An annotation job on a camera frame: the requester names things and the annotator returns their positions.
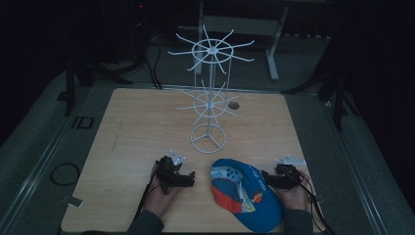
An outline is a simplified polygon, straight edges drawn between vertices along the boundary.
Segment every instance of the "wooden tabletop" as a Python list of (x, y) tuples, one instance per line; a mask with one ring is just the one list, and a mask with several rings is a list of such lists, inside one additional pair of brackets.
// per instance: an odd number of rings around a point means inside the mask
[[(126, 231), (150, 180), (155, 161), (169, 150), (186, 157), (181, 174), (196, 172), (195, 185), (182, 188), (163, 216), (164, 232), (250, 232), (213, 200), (209, 170), (214, 161), (230, 158), (275, 173), (275, 160), (287, 155), (303, 160), (285, 98), (278, 94), (234, 93), (227, 99), (240, 106), (218, 122), (226, 144), (204, 154), (190, 143), (193, 129), (207, 118), (192, 107), (194, 99), (181, 90), (115, 90), (82, 170), (73, 196), (80, 208), (68, 207), (66, 232)], [(308, 173), (306, 166), (298, 169)]]

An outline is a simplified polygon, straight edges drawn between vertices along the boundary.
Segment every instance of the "sleeve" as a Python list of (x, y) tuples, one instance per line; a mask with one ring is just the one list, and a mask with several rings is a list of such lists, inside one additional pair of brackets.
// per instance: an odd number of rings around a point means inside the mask
[(311, 235), (312, 215), (308, 211), (287, 210), (284, 214), (284, 235)]
[(143, 210), (131, 223), (126, 234), (128, 235), (155, 235), (164, 229), (161, 219), (150, 211)]

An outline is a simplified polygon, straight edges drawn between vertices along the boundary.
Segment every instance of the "dark background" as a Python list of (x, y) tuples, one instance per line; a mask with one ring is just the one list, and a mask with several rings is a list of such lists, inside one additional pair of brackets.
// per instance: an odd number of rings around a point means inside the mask
[[(247, 6), (233, 9), (246, 12), (244, 8)], [(230, 14), (228, 9), (218, 13)], [(266, 9), (256, 10), (262, 16), (273, 15)], [(322, 60), (319, 69), (345, 71), (346, 89), (353, 95), (412, 210), (414, 10), (410, 1), (402, 0), (366, 1), (358, 7), (297, 4), (290, 9), (284, 28), (289, 34), (333, 37), (335, 46), (328, 53), (331, 57)], [(65, 70), (68, 42), (74, 42), (97, 62), (116, 63), (143, 53), (142, 36), (148, 31), (142, 27), (135, 32), (139, 36), (136, 38), (141, 38), (138, 48), (131, 53), (131, 48), (122, 46), (130, 45), (131, 28), (137, 24), (151, 22), (173, 38), (178, 25), (196, 26), (197, 14), (198, 3), (193, 0), (1, 0), (0, 144), (47, 84)]]

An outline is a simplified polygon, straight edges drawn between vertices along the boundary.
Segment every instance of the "baseball cap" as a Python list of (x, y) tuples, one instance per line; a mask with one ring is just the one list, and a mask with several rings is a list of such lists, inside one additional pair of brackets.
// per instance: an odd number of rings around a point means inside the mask
[(216, 203), (251, 231), (269, 232), (283, 220), (282, 204), (252, 165), (219, 159), (210, 168), (210, 181)]

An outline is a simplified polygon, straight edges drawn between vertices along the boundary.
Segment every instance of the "hand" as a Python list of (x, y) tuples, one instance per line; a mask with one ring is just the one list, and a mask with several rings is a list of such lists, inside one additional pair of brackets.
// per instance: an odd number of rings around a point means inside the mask
[[(301, 185), (306, 187), (309, 176), (299, 170), (299, 174), (302, 177)], [(297, 186), (291, 190), (288, 189), (275, 189), (278, 198), (287, 210), (304, 210), (308, 211), (308, 193), (303, 188)]]
[[(156, 164), (153, 167), (152, 174), (156, 170)], [(167, 195), (162, 191), (160, 184), (158, 183), (157, 177), (155, 176), (152, 180), (149, 195), (144, 202), (143, 210), (154, 213), (158, 217), (161, 217), (165, 212), (167, 212), (168, 206), (170, 206), (171, 201), (173, 201), (174, 196), (176, 196), (179, 188), (172, 188)]]

